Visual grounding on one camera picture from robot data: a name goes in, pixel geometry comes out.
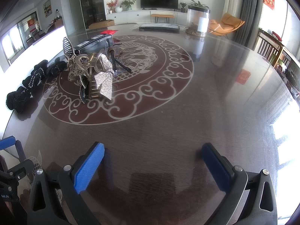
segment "dark blue gripper pad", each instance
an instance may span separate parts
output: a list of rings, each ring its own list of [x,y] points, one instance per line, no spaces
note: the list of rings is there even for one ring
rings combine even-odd
[[[231,189],[231,176],[208,144],[204,144],[202,146],[201,157],[212,174],[219,189],[226,193],[229,192]]]
[[[74,176],[74,188],[77,194],[86,190],[103,157],[104,145],[98,143]]]
[[[0,150],[4,150],[16,143],[16,139],[13,136],[9,136],[5,139],[0,140]]]

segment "white vase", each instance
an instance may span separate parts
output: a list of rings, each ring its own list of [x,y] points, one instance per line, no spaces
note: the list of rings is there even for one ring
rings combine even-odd
[[[116,13],[119,13],[119,12],[122,12],[122,11],[123,11],[123,8],[122,8],[122,7],[119,7],[119,6],[118,6],[118,7],[115,8],[115,12],[116,12]]]

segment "gray curtain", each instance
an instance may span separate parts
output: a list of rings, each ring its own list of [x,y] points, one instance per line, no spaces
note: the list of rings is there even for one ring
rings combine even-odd
[[[257,36],[263,0],[243,0],[240,19],[245,21],[235,35],[234,41],[252,49]]]

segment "orange lounge chair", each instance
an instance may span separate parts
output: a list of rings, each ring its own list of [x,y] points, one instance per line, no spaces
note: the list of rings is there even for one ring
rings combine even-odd
[[[240,28],[245,21],[225,13],[221,21],[214,19],[209,21],[207,32],[213,35],[223,36]]]

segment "screw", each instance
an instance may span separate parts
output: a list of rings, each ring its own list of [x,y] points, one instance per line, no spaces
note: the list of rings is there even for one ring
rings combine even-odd
[[[64,166],[64,171],[66,171],[66,172],[67,172],[67,171],[70,171],[71,168],[72,168],[71,165],[65,165],[65,166]]]
[[[234,166],[234,169],[238,172],[241,172],[243,170],[241,166]]]
[[[267,169],[263,169],[262,172],[265,174],[265,175],[269,175],[269,171]]]
[[[42,173],[43,173],[43,170],[42,170],[41,168],[37,170],[37,174],[38,174],[38,175],[40,175],[40,174],[42,174]]]

